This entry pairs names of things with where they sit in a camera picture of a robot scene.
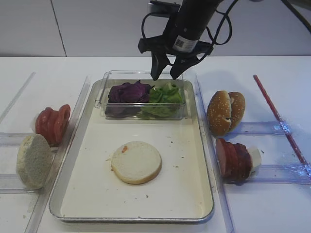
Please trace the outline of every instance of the barcode sticker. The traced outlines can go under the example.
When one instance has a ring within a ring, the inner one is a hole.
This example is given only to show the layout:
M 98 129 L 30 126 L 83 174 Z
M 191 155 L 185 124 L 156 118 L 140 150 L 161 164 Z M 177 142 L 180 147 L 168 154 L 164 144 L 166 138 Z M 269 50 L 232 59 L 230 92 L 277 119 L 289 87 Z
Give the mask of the barcode sticker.
M 198 40 L 188 40 L 182 36 L 178 36 L 173 45 L 173 49 L 179 52 L 192 52 Z

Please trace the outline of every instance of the sesame seed bun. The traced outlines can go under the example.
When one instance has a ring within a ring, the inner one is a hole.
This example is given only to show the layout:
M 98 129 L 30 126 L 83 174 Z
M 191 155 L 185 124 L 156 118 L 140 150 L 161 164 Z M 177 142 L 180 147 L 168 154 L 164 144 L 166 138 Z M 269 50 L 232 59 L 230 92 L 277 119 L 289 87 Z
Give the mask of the sesame seed bun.
M 241 122 L 245 111 L 245 98 L 240 92 L 229 92 L 231 102 L 231 125 L 233 131 Z
M 241 122 L 245 98 L 239 92 L 217 91 L 207 107 L 209 130 L 214 136 L 224 136 Z
M 207 108 L 209 129 L 215 136 L 225 135 L 231 125 L 231 102 L 226 91 L 217 91 Z

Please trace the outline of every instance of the metal tray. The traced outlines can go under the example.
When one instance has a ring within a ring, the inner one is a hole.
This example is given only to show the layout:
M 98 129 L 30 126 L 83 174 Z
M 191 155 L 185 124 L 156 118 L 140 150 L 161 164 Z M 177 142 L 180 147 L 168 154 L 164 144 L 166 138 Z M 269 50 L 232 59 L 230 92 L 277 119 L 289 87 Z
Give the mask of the metal tray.
M 185 81 L 180 121 L 109 120 L 90 93 L 70 151 L 53 187 L 49 210 L 64 222 L 203 223 L 214 209 L 195 94 Z M 163 159 L 160 174 L 142 185 L 121 182 L 109 158 L 123 143 L 154 145 Z

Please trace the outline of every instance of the white wall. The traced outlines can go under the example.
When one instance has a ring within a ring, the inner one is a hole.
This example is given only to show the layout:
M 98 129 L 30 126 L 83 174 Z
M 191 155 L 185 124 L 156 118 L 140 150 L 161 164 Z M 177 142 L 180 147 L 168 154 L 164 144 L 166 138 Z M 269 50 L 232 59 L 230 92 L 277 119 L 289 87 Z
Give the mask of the white wall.
M 149 0 L 52 0 L 68 56 L 141 56 L 137 44 Z M 232 0 L 224 0 L 225 11 Z M 311 17 L 311 11 L 304 11 Z M 233 37 L 212 55 L 311 55 L 311 35 L 280 0 L 240 0 L 230 13 Z M 215 31 L 220 15 L 210 22 Z M 161 34 L 166 19 L 147 20 L 148 36 Z M 219 38 L 224 41 L 227 26 Z
M 65 56 L 50 0 L 0 0 L 0 56 Z
M 163 0 L 180 3 L 182 0 Z M 225 11 L 233 0 L 224 0 Z M 68 56 L 141 56 L 137 44 L 149 0 L 52 0 Z M 300 9 L 311 22 L 311 11 Z M 214 32 L 220 15 L 209 27 Z M 280 0 L 240 0 L 230 13 L 231 41 L 213 56 L 311 55 L 311 35 Z M 150 17 L 147 36 L 167 19 Z M 219 40 L 225 40 L 225 25 Z M 207 34 L 202 40 L 208 41 Z M 0 56 L 64 56 L 50 0 L 0 0 Z

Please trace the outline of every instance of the hamburger bun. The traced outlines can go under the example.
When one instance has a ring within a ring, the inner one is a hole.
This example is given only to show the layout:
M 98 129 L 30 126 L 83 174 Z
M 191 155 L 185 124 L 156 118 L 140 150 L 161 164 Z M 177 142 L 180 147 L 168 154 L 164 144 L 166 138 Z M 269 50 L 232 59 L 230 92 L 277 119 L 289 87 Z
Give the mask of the hamburger bun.
M 50 171 L 53 156 L 47 140 L 40 134 L 24 138 L 18 154 L 16 172 L 29 189 L 40 189 Z
M 111 158 L 111 167 L 125 183 L 141 184 L 155 178 L 161 168 L 160 153 L 152 145 L 132 141 L 119 147 Z
M 226 91 L 217 91 L 207 108 L 209 129 L 213 135 L 225 135 L 231 125 L 231 102 Z
M 229 92 L 231 102 L 231 125 L 229 132 L 241 122 L 245 111 L 245 98 L 240 92 Z
M 239 92 L 217 91 L 207 107 L 209 129 L 214 136 L 234 130 L 243 118 L 245 99 Z

